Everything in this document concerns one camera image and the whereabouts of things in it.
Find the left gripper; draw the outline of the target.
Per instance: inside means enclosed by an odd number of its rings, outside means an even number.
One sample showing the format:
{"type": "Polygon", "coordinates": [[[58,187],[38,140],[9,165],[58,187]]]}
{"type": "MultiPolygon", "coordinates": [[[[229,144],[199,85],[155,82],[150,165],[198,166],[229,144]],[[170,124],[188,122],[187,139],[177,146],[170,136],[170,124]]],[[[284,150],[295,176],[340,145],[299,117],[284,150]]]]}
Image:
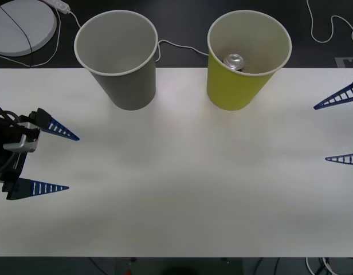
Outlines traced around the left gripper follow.
{"type": "Polygon", "coordinates": [[[38,108],[28,116],[12,111],[0,111],[0,182],[7,200],[19,200],[38,195],[68,190],[68,186],[19,178],[27,154],[37,148],[41,130],[62,138],[79,141],[80,138],[38,108]]]}

